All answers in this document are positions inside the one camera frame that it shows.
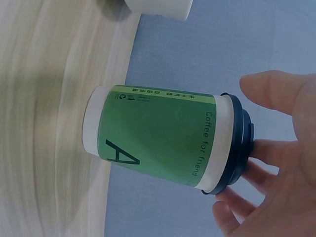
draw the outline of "hand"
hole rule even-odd
[[[316,75],[269,71],[240,86],[254,103],[292,115],[298,141],[255,141],[251,156],[279,172],[249,161],[243,176],[265,199],[256,207],[226,188],[213,206],[218,226],[226,237],[316,237]]]

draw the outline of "paper coffee cup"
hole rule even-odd
[[[125,0],[134,12],[161,15],[177,20],[188,18],[193,0]]]
[[[253,124],[229,94],[100,86],[82,138],[85,150],[104,160],[217,194],[243,172]]]

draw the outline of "gray fabric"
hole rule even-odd
[[[293,140],[291,118],[249,102],[238,81],[269,69],[315,72],[315,10],[314,0],[195,0],[186,22],[142,16],[126,84],[235,94],[256,138]],[[233,188],[263,199],[244,180]],[[213,203],[199,190],[113,165],[105,236],[219,237]]]

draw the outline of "white cup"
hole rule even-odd
[[[125,0],[125,2],[134,12],[186,20],[193,0]]]

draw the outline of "finger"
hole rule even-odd
[[[247,168],[242,175],[259,192],[266,195],[277,176],[265,171],[253,161],[248,161]]]
[[[298,142],[284,142],[271,140],[256,140],[251,157],[256,158],[268,165],[281,167],[285,158],[293,155],[293,149]]]
[[[256,209],[255,205],[239,196],[231,188],[226,188],[220,192],[216,195],[216,199],[225,202],[233,213],[243,219],[248,217]]]
[[[309,75],[267,71],[243,76],[240,87],[252,102],[291,115],[296,98],[309,79]]]
[[[225,236],[229,236],[240,226],[228,205],[223,201],[218,201],[213,205],[213,214],[218,227]]]

